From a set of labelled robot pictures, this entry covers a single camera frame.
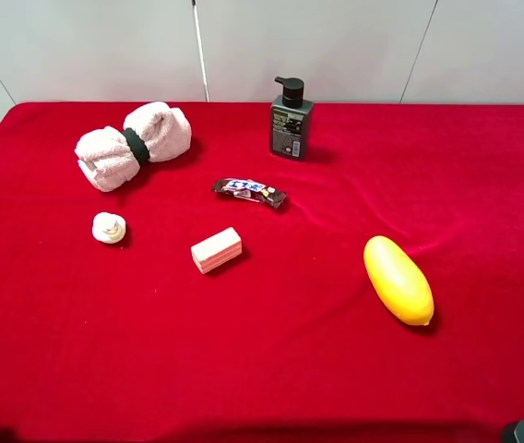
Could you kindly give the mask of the dark candy bar wrapper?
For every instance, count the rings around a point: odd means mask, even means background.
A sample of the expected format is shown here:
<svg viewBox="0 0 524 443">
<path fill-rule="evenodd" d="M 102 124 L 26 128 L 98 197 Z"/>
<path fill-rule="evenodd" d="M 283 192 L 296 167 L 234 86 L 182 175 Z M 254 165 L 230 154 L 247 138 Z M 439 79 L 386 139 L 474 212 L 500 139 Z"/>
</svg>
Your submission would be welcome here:
<svg viewBox="0 0 524 443">
<path fill-rule="evenodd" d="M 285 201 L 287 193 L 251 179 L 221 178 L 212 186 L 212 191 L 233 198 L 265 204 L 277 210 Z"/>
</svg>

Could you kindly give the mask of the black pump bottle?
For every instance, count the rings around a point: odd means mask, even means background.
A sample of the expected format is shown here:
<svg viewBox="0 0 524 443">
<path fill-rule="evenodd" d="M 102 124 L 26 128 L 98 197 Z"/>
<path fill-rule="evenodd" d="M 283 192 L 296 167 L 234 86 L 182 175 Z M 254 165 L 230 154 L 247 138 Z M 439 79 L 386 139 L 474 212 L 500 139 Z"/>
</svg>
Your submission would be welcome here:
<svg viewBox="0 0 524 443">
<path fill-rule="evenodd" d="M 304 98 L 300 78 L 275 77 L 282 92 L 270 105 L 270 142 L 272 154 L 302 161 L 309 144 L 314 103 Z"/>
</svg>

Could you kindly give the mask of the black towel band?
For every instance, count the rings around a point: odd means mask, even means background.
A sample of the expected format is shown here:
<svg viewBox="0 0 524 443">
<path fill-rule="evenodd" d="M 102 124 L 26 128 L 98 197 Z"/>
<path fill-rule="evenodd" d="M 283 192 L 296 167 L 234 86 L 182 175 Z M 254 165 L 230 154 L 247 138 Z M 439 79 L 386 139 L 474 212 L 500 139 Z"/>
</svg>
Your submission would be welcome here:
<svg viewBox="0 0 524 443">
<path fill-rule="evenodd" d="M 125 137 L 125 141 L 138 164 L 143 165 L 147 163 L 150 158 L 149 149 L 137 132 L 129 127 L 123 130 L 122 135 Z"/>
</svg>

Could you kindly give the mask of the yellow mango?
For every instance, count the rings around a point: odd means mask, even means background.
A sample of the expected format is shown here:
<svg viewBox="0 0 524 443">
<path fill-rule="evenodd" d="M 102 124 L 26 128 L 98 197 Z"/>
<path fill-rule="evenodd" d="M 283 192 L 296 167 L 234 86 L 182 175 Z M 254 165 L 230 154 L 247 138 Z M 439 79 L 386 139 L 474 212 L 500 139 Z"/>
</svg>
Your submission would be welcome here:
<svg viewBox="0 0 524 443">
<path fill-rule="evenodd" d="M 392 240 L 378 235 L 363 250 L 363 263 L 376 294 L 387 310 L 409 326 L 428 326 L 435 304 L 423 272 Z"/>
</svg>

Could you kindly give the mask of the rolled pink towel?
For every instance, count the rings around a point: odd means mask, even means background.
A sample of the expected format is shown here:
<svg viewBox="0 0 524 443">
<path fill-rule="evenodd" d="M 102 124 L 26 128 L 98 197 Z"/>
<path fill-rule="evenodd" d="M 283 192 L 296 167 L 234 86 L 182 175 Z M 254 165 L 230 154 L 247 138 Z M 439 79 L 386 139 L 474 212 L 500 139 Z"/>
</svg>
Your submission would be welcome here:
<svg viewBox="0 0 524 443">
<path fill-rule="evenodd" d="M 75 153 L 80 170 L 101 192 L 111 192 L 132 180 L 142 166 L 122 135 L 129 127 L 145 141 L 150 154 L 148 162 L 173 160 L 191 145 L 192 128 L 184 113 L 165 102 L 136 108 L 125 117 L 121 131 L 111 126 L 90 131 L 79 139 Z"/>
</svg>

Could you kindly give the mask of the red velvet table cloth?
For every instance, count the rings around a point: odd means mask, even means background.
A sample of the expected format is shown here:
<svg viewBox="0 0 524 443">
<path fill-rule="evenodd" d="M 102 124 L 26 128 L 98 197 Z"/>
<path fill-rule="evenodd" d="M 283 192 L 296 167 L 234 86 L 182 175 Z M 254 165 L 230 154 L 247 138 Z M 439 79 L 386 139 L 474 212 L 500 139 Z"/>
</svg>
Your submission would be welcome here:
<svg viewBox="0 0 524 443">
<path fill-rule="evenodd" d="M 74 147 L 131 110 L 0 123 L 0 441 L 485 442 L 524 419 L 524 106 L 319 104 L 293 162 L 267 104 L 186 103 L 192 148 L 102 193 Z M 191 247 L 229 227 L 242 254 L 202 274 Z M 428 280 L 428 326 L 376 294 L 378 235 Z"/>
</svg>

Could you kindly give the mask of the white pole behind table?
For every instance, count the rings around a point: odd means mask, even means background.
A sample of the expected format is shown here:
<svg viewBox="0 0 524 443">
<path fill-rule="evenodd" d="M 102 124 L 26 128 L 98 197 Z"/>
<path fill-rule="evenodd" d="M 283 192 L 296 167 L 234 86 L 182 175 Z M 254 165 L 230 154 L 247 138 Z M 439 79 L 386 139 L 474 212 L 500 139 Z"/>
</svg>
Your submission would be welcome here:
<svg viewBox="0 0 524 443">
<path fill-rule="evenodd" d="M 210 98 L 209 98 L 209 91 L 208 91 L 207 70 L 206 70 L 205 56 L 204 56 L 204 51 L 203 51 L 202 33 L 201 33 L 201 28 L 200 28 L 200 23 L 199 23 L 196 0 L 191 0 L 191 7 L 192 7 L 194 27 L 195 27 L 195 33 L 196 33 L 196 46 L 197 46 L 200 73 L 201 73 L 202 84 L 203 84 L 204 100 L 205 102 L 209 102 Z"/>
</svg>

